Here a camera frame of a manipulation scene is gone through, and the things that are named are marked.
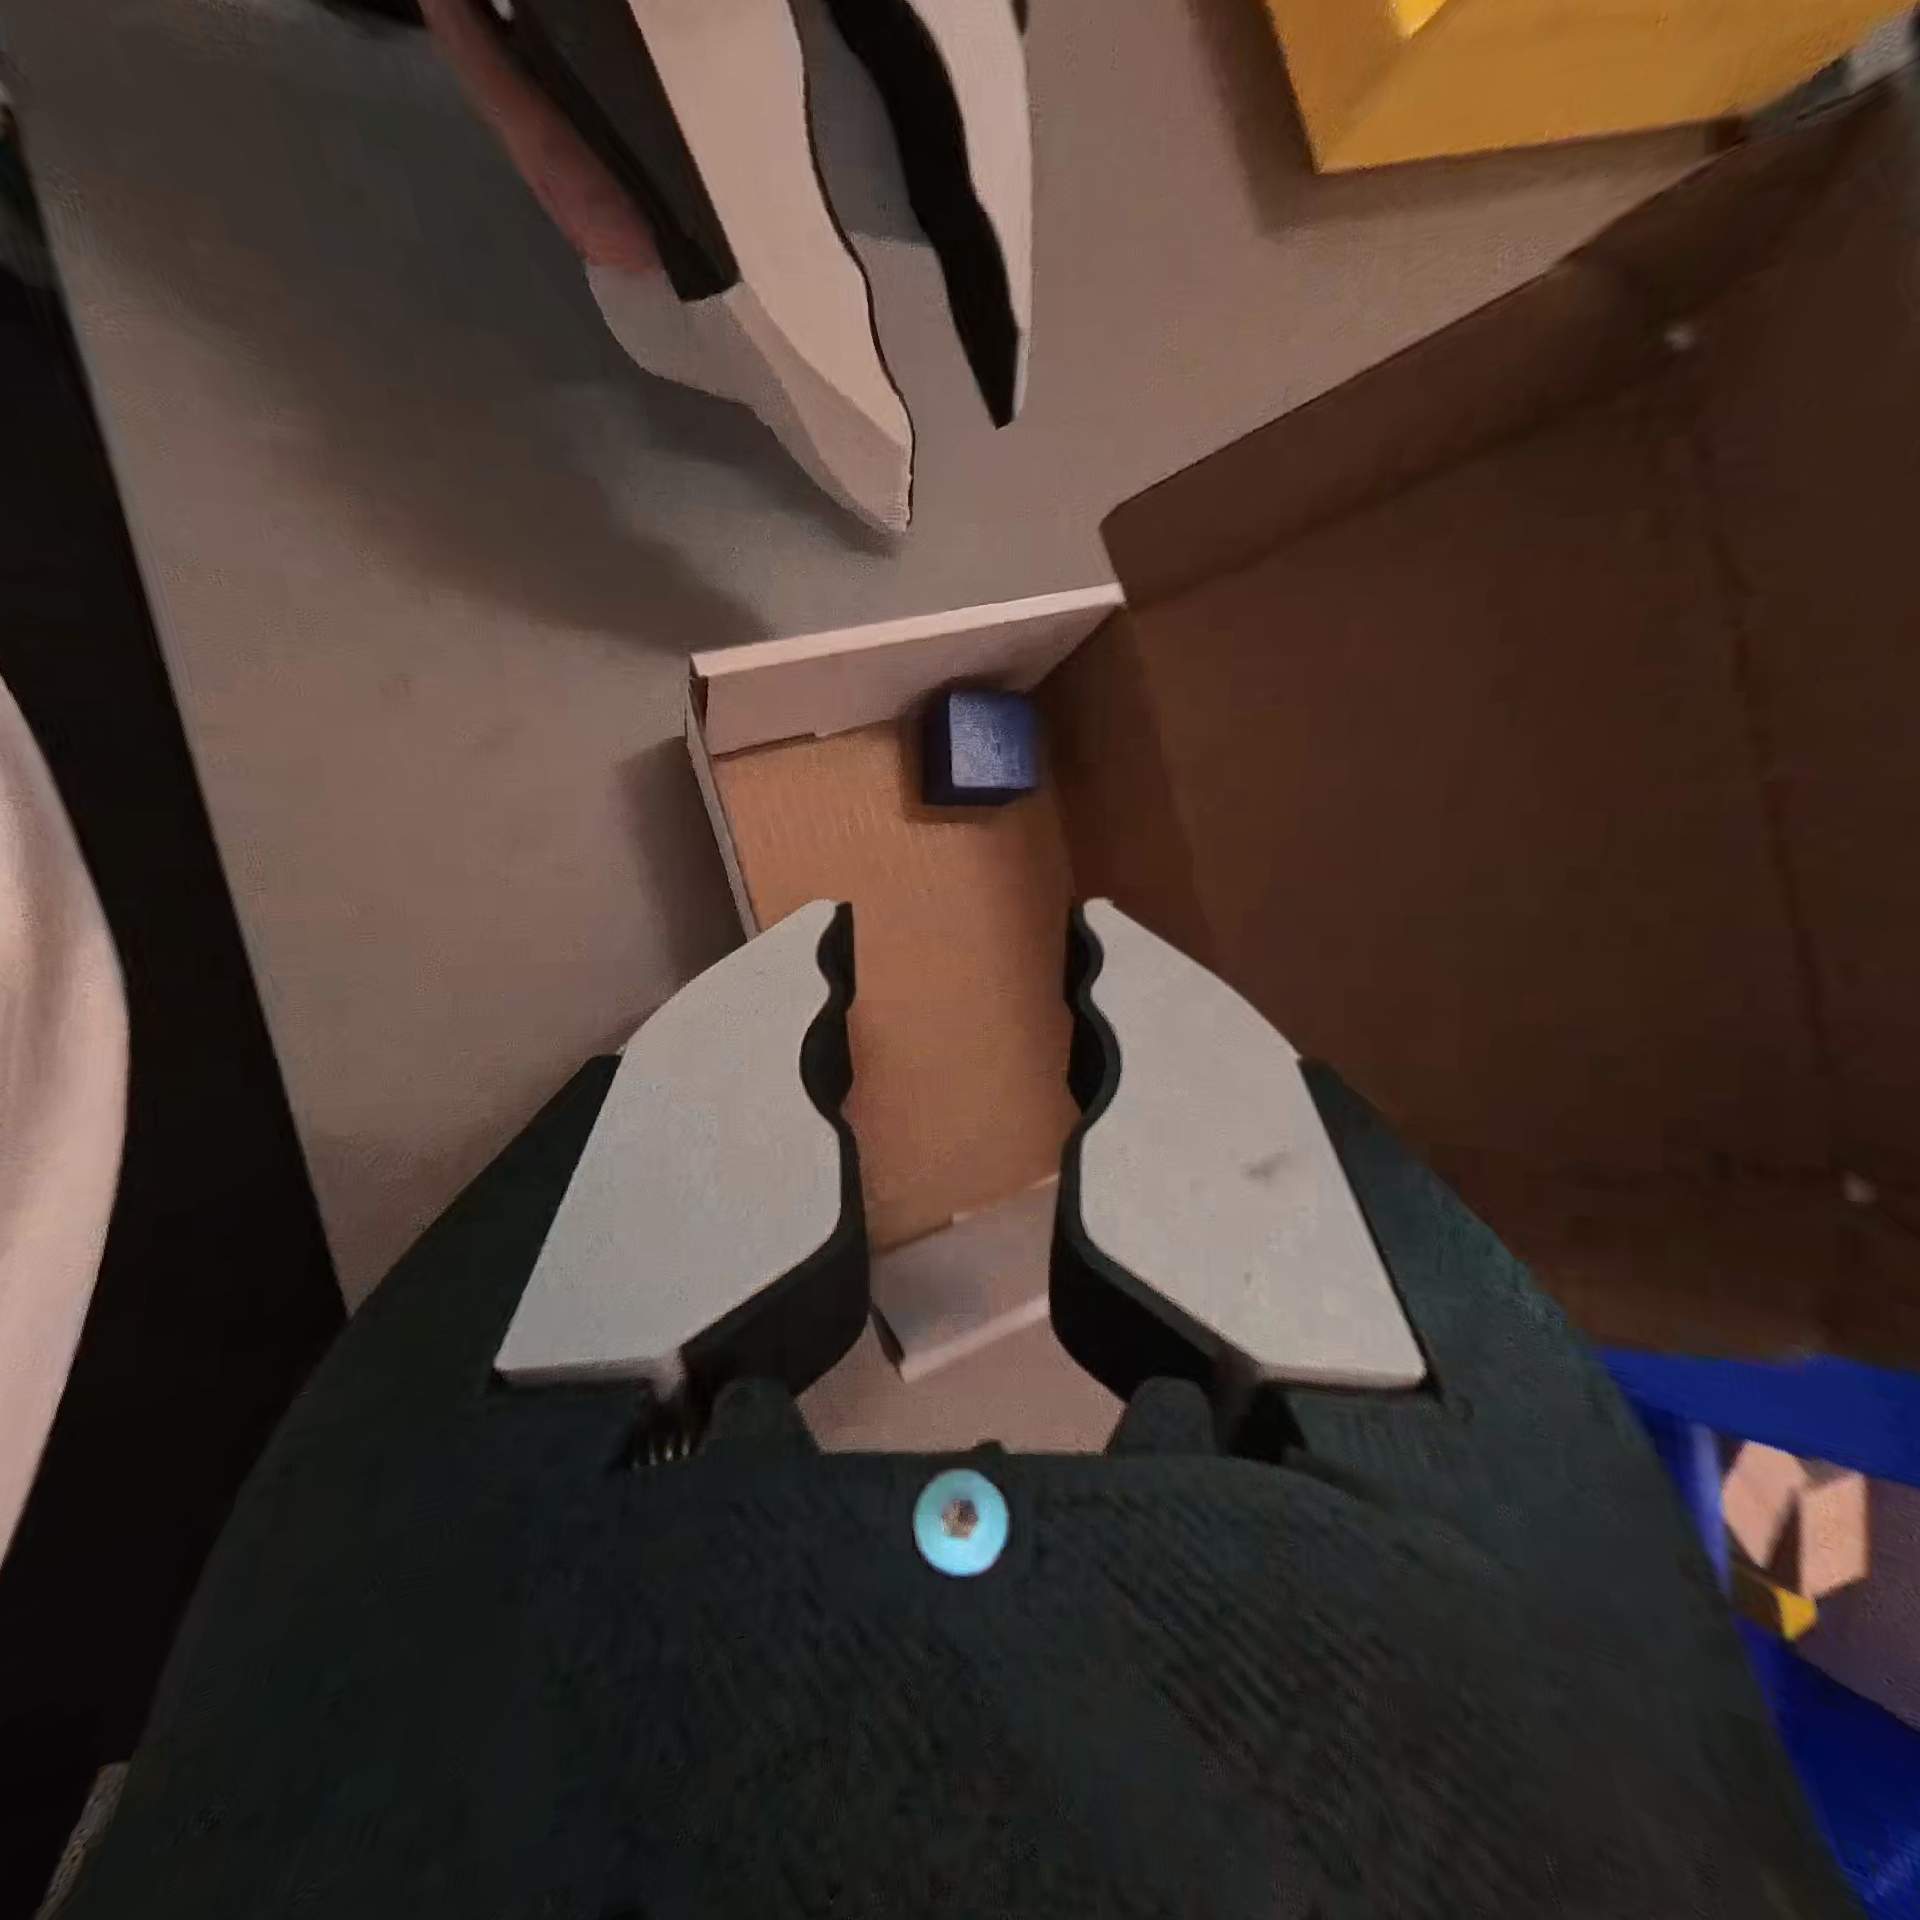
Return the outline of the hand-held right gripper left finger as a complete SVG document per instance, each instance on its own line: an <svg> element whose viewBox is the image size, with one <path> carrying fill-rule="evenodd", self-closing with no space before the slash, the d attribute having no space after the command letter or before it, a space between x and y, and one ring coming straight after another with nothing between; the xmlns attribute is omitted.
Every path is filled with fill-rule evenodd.
<svg viewBox="0 0 1920 1920"><path fill-rule="evenodd" d="M493 1375L624 1382L705 1412L799 1398L872 1317L851 1093L849 902L807 902L695 976L616 1056Z"/></svg>

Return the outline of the yellow plastic bin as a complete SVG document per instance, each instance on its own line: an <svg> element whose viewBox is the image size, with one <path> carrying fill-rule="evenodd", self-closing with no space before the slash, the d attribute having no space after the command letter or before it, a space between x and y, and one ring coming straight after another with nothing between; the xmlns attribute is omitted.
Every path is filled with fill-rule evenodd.
<svg viewBox="0 0 1920 1920"><path fill-rule="evenodd" d="M1321 173L1707 126L1911 5L1265 2Z"/></svg>

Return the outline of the blue plastic bin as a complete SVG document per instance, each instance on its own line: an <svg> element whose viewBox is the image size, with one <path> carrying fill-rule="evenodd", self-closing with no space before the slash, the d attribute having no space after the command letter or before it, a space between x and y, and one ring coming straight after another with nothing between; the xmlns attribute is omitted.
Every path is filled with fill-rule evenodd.
<svg viewBox="0 0 1920 1920"><path fill-rule="evenodd" d="M1734 1595L1709 1444L1721 1436L1918 1486L1918 1380L1839 1357L1727 1361L1597 1349L1640 1419L1722 1598ZM1806 1792L1818 1834L1866 1915L1918 1915L1918 1735L1818 1673L1788 1644L1738 1621L1746 1662Z"/></svg>

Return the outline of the person's left hand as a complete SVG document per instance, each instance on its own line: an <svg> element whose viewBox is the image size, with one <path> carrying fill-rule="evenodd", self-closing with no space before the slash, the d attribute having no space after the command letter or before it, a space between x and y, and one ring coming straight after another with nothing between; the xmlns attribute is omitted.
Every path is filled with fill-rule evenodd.
<svg viewBox="0 0 1920 1920"><path fill-rule="evenodd" d="M527 78L490 5L420 2L420 14L469 106L583 265L659 276L659 253L641 212Z"/></svg>

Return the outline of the yellow cube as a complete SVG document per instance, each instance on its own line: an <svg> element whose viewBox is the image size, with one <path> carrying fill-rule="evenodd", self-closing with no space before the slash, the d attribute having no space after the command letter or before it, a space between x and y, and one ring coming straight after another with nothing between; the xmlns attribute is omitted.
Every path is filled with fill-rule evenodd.
<svg viewBox="0 0 1920 1920"><path fill-rule="evenodd" d="M1781 1588L1764 1570L1741 1558L1730 1560L1730 1599L1754 1630L1777 1642L1796 1644L1818 1624L1817 1599Z"/></svg>

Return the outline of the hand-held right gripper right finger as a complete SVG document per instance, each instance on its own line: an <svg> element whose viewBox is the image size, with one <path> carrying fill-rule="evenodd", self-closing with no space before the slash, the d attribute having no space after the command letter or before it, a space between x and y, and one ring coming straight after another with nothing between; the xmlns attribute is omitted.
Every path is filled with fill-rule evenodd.
<svg viewBox="0 0 1920 1920"><path fill-rule="evenodd" d="M1107 900L1068 916L1049 1323L1111 1394L1192 1384L1232 1451L1296 1393L1406 1398L1429 1361L1300 1054Z"/></svg>

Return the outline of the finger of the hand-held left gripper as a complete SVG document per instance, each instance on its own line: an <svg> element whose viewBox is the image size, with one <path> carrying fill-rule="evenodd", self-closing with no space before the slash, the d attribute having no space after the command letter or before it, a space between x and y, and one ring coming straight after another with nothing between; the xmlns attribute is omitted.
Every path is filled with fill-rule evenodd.
<svg viewBox="0 0 1920 1920"><path fill-rule="evenodd" d="M1023 2L830 2L896 142L958 344L995 427L1023 406L1033 121Z"/></svg>
<svg viewBox="0 0 1920 1920"><path fill-rule="evenodd" d="M880 536L912 518L912 423L875 339L869 276L835 217L785 2L632 5L724 217L738 285L705 301L614 300L649 371L732 400Z"/></svg>

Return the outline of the blue cube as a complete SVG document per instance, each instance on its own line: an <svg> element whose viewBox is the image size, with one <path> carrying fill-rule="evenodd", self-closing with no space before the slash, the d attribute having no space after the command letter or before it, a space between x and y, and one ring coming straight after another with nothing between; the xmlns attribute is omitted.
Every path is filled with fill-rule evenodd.
<svg viewBox="0 0 1920 1920"><path fill-rule="evenodd" d="M917 744L926 808L1001 808L1044 788L1041 719L1023 691L939 689L922 709Z"/></svg>

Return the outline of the pale wooden cube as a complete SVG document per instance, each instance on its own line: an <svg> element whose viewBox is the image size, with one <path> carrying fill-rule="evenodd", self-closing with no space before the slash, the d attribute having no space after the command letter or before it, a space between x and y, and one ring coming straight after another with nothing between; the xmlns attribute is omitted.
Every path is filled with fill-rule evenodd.
<svg viewBox="0 0 1920 1920"><path fill-rule="evenodd" d="M1871 1574L1871 1483L1853 1468L1739 1442L1721 1510L1739 1558L1795 1598L1818 1603Z"/></svg>

